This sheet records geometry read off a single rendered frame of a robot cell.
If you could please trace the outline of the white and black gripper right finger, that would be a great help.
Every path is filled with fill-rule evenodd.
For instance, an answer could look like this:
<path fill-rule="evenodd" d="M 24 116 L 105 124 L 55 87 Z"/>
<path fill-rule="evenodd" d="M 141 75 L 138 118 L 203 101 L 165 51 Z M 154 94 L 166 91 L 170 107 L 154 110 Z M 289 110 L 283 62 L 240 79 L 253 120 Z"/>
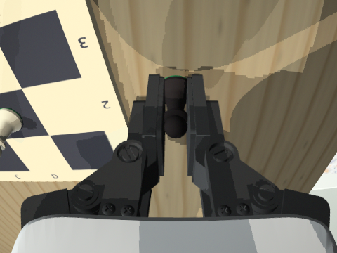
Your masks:
<path fill-rule="evenodd" d="M 200 188 L 203 217 L 297 214 L 329 229 L 324 198 L 280 190 L 240 160 L 234 144 L 225 141 L 218 101 L 206 101 L 202 74 L 187 78 L 186 113 L 187 176 Z"/>

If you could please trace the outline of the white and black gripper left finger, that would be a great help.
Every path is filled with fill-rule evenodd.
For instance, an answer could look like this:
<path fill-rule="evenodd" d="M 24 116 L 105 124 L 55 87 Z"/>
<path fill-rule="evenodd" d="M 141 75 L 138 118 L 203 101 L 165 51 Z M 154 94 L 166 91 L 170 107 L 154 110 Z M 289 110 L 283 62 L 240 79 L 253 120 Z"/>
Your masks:
<path fill-rule="evenodd" d="M 54 214 L 148 217 L 152 188 L 164 175 L 165 112 L 164 77 L 149 74 L 146 100 L 133 101 L 127 141 L 114 149 L 112 160 L 71 190 L 24 200 L 21 230 Z"/>

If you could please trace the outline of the chessboard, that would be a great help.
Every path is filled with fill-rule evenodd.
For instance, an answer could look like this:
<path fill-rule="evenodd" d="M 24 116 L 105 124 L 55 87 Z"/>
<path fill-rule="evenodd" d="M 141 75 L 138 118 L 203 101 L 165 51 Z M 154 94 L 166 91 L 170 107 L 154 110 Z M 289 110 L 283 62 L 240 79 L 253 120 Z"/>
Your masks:
<path fill-rule="evenodd" d="M 90 0 L 0 0 L 0 108 L 23 121 L 0 181 L 82 181 L 129 120 Z"/>

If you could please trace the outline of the white pawn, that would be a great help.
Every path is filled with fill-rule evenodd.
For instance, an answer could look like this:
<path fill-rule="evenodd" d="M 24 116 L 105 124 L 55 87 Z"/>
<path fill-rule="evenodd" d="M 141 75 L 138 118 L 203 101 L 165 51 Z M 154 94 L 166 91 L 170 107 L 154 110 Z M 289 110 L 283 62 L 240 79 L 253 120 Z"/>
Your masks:
<path fill-rule="evenodd" d="M 19 131 L 23 125 L 22 117 L 10 108 L 0 108 L 0 157 L 5 150 L 4 143 L 11 133 Z"/>

